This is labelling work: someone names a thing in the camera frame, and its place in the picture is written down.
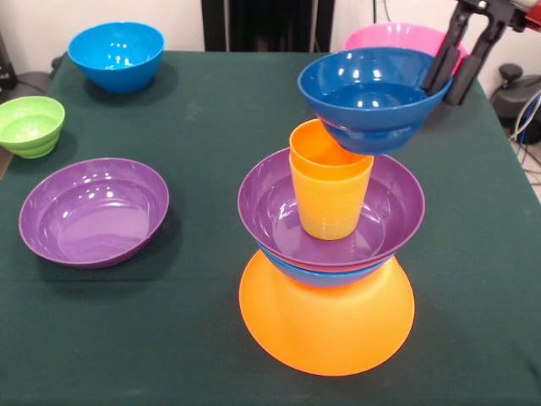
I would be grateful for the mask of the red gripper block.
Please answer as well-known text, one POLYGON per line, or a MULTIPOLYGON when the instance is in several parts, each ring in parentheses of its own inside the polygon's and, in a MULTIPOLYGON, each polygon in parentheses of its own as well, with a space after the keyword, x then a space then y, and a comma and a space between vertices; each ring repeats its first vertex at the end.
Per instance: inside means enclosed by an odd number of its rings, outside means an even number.
POLYGON ((451 77, 460 57, 458 46, 472 14, 483 15, 489 22, 472 52, 460 63, 445 95, 445 103, 450 106, 458 106, 464 102, 487 56, 507 26, 516 32, 523 32, 525 29, 540 32, 540 1, 458 1, 445 38, 422 84, 422 89, 428 96, 443 89, 451 77))

